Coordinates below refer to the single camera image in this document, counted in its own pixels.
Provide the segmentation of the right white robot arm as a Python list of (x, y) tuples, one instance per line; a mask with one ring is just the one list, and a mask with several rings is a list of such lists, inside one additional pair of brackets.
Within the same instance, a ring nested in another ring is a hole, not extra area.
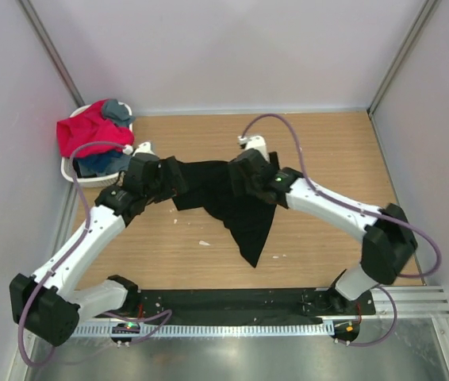
[(309, 185), (300, 171), (279, 167), (260, 135), (240, 137), (238, 143), (241, 153), (228, 164), (235, 195), (251, 195), (317, 217), (361, 243), (359, 263), (342, 271), (318, 297), (321, 309), (346, 314), (372, 287), (394, 283), (418, 247), (400, 206), (362, 204)]

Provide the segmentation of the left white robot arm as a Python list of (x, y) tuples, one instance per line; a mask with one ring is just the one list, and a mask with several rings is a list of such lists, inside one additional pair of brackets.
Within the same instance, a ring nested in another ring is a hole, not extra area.
[(78, 324), (99, 315), (117, 312), (131, 317), (139, 307), (139, 287), (111, 275), (101, 284), (84, 290), (76, 287), (89, 266), (135, 217), (153, 203), (186, 192), (178, 161), (159, 158), (150, 143), (133, 153), (126, 171), (101, 190), (86, 219), (44, 265), (30, 276), (18, 274), (10, 283), (17, 340), (29, 331), (54, 347), (66, 342)]

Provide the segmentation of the black t shirt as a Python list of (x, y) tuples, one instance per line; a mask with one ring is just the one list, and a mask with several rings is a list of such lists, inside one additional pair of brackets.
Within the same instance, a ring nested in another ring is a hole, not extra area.
[(188, 191), (173, 198), (176, 209), (202, 208), (221, 221), (231, 233), (240, 255), (256, 267), (271, 230), (276, 205), (251, 195), (235, 196), (226, 161), (179, 161), (178, 167)]

